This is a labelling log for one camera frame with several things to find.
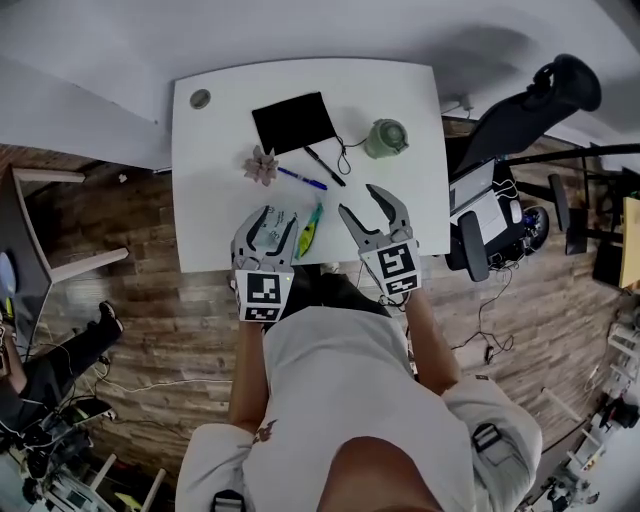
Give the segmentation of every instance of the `black pen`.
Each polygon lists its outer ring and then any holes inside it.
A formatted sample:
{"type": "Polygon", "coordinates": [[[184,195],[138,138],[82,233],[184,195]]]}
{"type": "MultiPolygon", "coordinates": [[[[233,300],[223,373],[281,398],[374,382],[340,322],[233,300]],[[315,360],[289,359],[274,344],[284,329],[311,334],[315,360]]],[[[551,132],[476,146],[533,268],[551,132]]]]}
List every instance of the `black pen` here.
{"type": "Polygon", "coordinates": [[[331,174],[331,177],[333,178],[333,181],[335,181],[338,185],[340,185],[341,187],[346,187],[347,184],[342,180],[342,178],[340,176],[338,176],[335,172],[333,172],[331,170],[331,167],[329,167],[327,164],[325,164],[322,159],[318,156],[318,154],[311,149],[308,146],[304,147],[304,150],[309,154],[309,156],[311,158],[313,158],[316,162],[318,162],[322,167],[325,168],[325,170],[331,174]]]}

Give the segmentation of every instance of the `white t-shirt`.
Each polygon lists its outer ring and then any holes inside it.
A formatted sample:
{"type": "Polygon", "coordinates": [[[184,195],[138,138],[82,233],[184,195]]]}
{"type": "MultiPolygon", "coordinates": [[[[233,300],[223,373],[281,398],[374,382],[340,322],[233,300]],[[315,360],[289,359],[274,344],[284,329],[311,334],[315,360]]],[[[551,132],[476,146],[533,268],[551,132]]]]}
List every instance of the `white t-shirt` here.
{"type": "Polygon", "coordinates": [[[209,512],[231,489],[248,510],[315,510],[338,449],[375,437],[409,455],[445,512],[513,510],[535,480],[540,429],[492,381],[471,377],[441,398],[415,382],[395,320],[310,307],[264,339],[270,398],[255,436],[204,425],[178,481],[178,512],[209,512]],[[502,440],[478,454],[471,435],[492,423],[502,440]]]}

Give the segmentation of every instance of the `black pants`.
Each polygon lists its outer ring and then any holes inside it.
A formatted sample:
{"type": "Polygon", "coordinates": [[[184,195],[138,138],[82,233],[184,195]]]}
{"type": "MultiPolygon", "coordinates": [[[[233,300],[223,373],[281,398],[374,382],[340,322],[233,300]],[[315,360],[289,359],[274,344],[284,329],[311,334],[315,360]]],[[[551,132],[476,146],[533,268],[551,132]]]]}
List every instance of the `black pants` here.
{"type": "Polygon", "coordinates": [[[41,361],[48,361],[53,367],[56,383],[64,396],[71,389],[75,379],[98,361],[98,358],[118,341],[120,334],[115,322],[99,324],[92,322],[83,333],[64,342],[44,356],[28,361],[25,364],[25,373],[33,375],[38,371],[41,361]]]}
{"type": "MultiPolygon", "coordinates": [[[[354,309],[391,317],[386,308],[367,299],[344,274],[320,275],[319,265],[294,267],[295,276],[280,320],[309,306],[354,309]]],[[[273,324],[265,324],[268,331],[273,324]]]]}

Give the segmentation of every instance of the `black cable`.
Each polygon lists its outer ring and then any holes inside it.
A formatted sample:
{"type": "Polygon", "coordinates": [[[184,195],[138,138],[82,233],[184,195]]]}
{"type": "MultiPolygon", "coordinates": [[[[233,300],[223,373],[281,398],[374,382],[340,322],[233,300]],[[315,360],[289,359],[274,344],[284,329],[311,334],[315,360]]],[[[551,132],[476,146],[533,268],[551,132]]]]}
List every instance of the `black cable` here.
{"type": "Polygon", "coordinates": [[[440,115],[443,116],[445,114],[448,114],[449,112],[452,112],[453,110],[455,110],[457,108],[460,108],[461,106],[462,106],[462,102],[459,101],[458,104],[455,107],[451,107],[450,109],[445,110],[444,112],[440,112],[440,115]]]}
{"type": "Polygon", "coordinates": [[[338,144],[340,144],[340,156],[338,157],[338,172],[340,174],[342,174],[343,176],[346,176],[347,174],[351,173],[351,164],[349,163],[349,160],[347,160],[347,148],[356,148],[356,147],[364,144],[366,142],[366,140],[367,140],[367,137],[362,139],[357,144],[345,144],[343,138],[340,137],[340,135],[337,135],[337,134],[336,134],[336,139],[338,141],[338,144]],[[347,164],[347,170],[346,171],[343,171],[342,167],[340,167],[340,160],[344,160],[344,163],[347,164]]]}
{"type": "Polygon", "coordinates": [[[411,297],[411,292],[407,292],[402,294],[402,302],[396,302],[391,297],[387,297],[386,295],[380,295],[378,299],[378,304],[385,307],[398,308],[403,313],[405,312],[405,306],[407,302],[409,302],[409,297],[411,297]]]}
{"type": "Polygon", "coordinates": [[[510,334],[507,337],[507,339],[504,340],[504,342],[499,342],[498,338],[496,338],[495,334],[493,334],[491,332],[485,332],[482,329],[482,310],[485,308],[485,306],[488,306],[492,302],[495,302],[496,300],[498,300],[500,298],[500,296],[504,293],[504,291],[507,289],[507,287],[511,284],[511,280],[513,279],[513,270],[512,270],[512,268],[518,268],[518,262],[517,261],[511,262],[511,263],[503,266],[500,269],[493,269],[492,268],[492,270],[494,270],[496,272],[506,272],[506,271],[508,271],[509,272],[509,280],[507,281],[507,284],[504,285],[502,290],[500,290],[500,293],[498,293],[498,295],[496,295],[493,299],[490,299],[487,302],[485,302],[484,304],[482,304],[480,306],[480,308],[478,309],[478,330],[475,333],[473,333],[471,336],[469,336],[460,345],[457,345],[455,347],[451,347],[451,350],[457,350],[459,348],[466,347],[467,344],[471,340],[473,340],[477,336],[482,336],[484,338],[484,340],[486,341],[487,345],[489,345],[489,346],[497,345],[498,348],[500,349],[497,352],[494,352],[489,357],[489,359],[487,360],[487,364],[490,364],[491,361],[493,360],[493,358],[495,356],[497,356],[498,354],[501,354],[502,352],[509,352],[510,350],[513,349],[514,337],[513,337],[512,334],[510,334]]]}
{"type": "Polygon", "coordinates": [[[73,379],[73,387],[71,388],[71,396],[69,398],[67,398],[64,402],[62,402],[58,406],[58,409],[62,410],[67,405],[69,405],[73,401],[73,399],[75,398],[75,394],[76,394],[76,379],[73,379]]]}
{"type": "Polygon", "coordinates": [[[166,425],[163,425],[162,423],[159,423],[159,422],[153,421],[153,420],[111,420],[111,423],[114,423],[116,425],[121,425],[123,423],[151,423],[153,425],[156,425],[157,427],[163,428],[164,430],[168,430],[169,432],[171,432],[174,435],[184,439],[185,441],[191,441],[190,437],[183,436],[180,432],[177,432],[177,431],[167,427],[166,425]]]}

